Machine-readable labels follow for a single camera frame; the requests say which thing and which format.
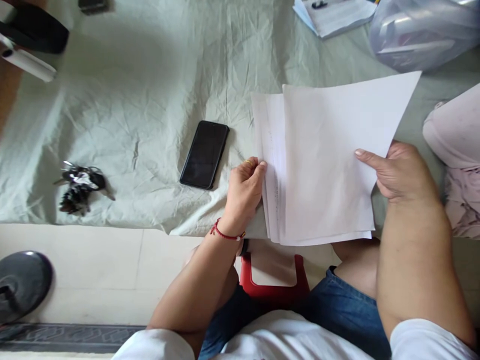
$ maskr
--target bed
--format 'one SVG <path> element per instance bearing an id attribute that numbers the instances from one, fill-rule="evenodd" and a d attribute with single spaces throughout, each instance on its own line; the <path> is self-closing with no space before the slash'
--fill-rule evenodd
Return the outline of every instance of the bed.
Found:
<path id="1" fill-rule="evenodd" d="M 70 38 L 61 56 L 38 54 L 58 69 L 53 82 L 24 74 L 16 98 L 1 99 L 0 222 L 203 236 L 222 214 L 230 170 L 256 154 L 250 92 L 395 74 L 371 54 L 368 25 L 321 40 L 289 0 L 112 3 L 85 16 L 76 1 L 49 2 Z M 479 59 L 475 49 L 422 75 L 395 135 L 418 147 L 440 185 L 443 166 L 422 137 L 423 120 L 480 83 Z M 15 94 L 15 84 L 1 86 Z M 231 129 L 211 191 L 179 183 L 201 120 Z M 60 212 L 65 188 L 53 182 L 64 160 L 100 168 L 116 201 L 95 193 L 85 216 Z M 381 230 L 386 203 L 377 191 L 372 199 Z M 247 235 L 267 236 L 261 206 Z"/>

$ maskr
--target pink cloth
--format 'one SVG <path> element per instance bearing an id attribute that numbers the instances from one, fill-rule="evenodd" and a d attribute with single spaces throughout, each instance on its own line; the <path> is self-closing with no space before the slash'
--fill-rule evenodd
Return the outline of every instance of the pink cloth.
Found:
<path id="1" fill-rule="evenodd" d="M 480 84 L 438 104 L 423 136 L 447 165 L 445 210 L 453 234 L 480 240 Z"/>

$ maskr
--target red chair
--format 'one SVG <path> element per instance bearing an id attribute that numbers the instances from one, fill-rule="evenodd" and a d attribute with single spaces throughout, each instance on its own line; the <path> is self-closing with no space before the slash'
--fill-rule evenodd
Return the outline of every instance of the red chair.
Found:
<path id="1" fill-rule="evenodd" d="M 304 258 L 295 255 L 296 285 L 270 286 L 257 285 L 252 280 L 252 260 L 247 252 L 241 257 L 240 285 L 266 310 L 288 310 L 293 303 L 302 300 L 310 293 L 309 282 L 304 269 Z"/>

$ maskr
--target bunch of keys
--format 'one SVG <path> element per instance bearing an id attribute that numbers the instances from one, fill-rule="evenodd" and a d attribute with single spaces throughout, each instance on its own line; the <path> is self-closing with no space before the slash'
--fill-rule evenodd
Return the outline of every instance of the bunch of keys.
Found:
<path id="1" fill-rule="evenodd" d="M 68 184 L 68 190 L 63 194 L 59 210 L 73 214 L 80 212 L 81 215 L 90 211 L 89 196 L 92 192 L 100 192 L 112 201 L 115 197 L 108 190 L 107 181 L 98 167 L 78 166 L 64 161 L 67 168 L 63 168 L 61 179 L 53 184 L 61 186 Z"/>

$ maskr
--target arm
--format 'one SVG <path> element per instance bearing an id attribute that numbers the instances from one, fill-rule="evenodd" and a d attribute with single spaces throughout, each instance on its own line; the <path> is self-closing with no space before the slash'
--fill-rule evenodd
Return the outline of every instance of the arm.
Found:
<path id="1" fill-rule="evenodd" d="M 382 158 L 358 158 L 377 171 L 388 198 L 380 243 L 377 304 L 388 338 L 400 322 L 426 319 L 471 348 L 476 337 L 452 259 L 450 222 L 417 149 L 394 143 Z"/>
<path id="2" fill-rule="evenodd" d="M 262 196 L 267 164 L 259 164 L 256 157 L 249 161 L 253 166 L 243 162 L 230 174 L 225 212 L 218 223 L 227 236 L 243 233 Z M 197 357 L 238 248 L 237 241 L 209 232 L 168 287 L 147 328 L 178 333 Z"/>

